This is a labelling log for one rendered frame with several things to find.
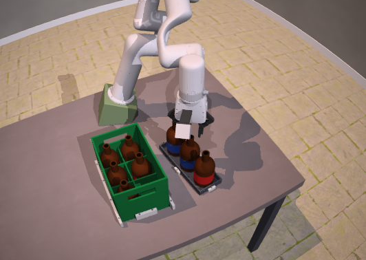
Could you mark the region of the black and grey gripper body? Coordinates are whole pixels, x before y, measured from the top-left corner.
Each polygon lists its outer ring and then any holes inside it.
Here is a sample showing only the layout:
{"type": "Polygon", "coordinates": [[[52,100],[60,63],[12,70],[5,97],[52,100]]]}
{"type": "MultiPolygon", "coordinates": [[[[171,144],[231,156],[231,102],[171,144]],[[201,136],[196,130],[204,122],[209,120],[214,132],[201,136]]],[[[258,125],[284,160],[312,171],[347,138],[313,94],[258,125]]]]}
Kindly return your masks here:
{"type": "Polygon", "coordinates": [[[190,122],[194,123],[205,123],[206,121],[206,110],[207,110],[207,97],[203,96],[202,99],[189,102],[180,98],[179,91],[175,101],[175,119],[180,120],[182,110],[192,110],[190,122]]]}

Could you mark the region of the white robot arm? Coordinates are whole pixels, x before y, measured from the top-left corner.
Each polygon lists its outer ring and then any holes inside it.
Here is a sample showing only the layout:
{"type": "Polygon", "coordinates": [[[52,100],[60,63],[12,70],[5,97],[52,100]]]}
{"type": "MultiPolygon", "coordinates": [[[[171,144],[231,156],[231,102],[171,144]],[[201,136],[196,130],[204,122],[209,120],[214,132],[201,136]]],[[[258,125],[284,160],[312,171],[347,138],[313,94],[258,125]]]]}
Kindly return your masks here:
{"type": "MultiPolygon", "coordinates": [[[[167,45],[171,29],[192,17],[190,3],[198,1],[164,0],[166,11],[162,11],[158,10],[160,0],[138,0],[133,26],[154,34],[130,34],[126,38],[114,84],[107,91],[110,100],[120,105],[133,102],[133,90],[142,69],[141,56],[158,56],[166,69],[179,67],[181,99],[195,102],[208,95],[204,89],[204,48],[199,43],[167,45]]],[[[182,110],[175,138],[191,139],[191,115],[192,110],[182,110]]]]}

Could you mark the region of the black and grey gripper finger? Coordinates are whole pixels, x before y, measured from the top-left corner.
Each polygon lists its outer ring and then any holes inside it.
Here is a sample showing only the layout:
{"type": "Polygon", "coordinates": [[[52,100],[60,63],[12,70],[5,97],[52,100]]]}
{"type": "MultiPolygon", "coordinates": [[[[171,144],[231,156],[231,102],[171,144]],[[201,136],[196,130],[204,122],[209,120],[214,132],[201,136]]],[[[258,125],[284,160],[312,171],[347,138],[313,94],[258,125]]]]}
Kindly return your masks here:
{"type": "Polygon", "coordinates": [[[203,130],[204,127],[208,126],[209,124],[214,122],[214,117],[212,117],[212,115],[209,114],[209,112],[206,111],[206,118],[208,120],[206,120],[205,123],[198,123],[199,125],[199,129],[198,129],[198,137],[200,138],[201,134],[203,134],[203,130]]]}
{"type": "Polygon", "coordinates": [[[174,109],[172,109],[170,112],[168,112],[168,117],[170,117],[170,119],[172,119],[172,121],[174,121],[175,123],[177,123],[177,122],[179,122],[179,120],[176,120],[175,119],[175,108],[174,109]]]}

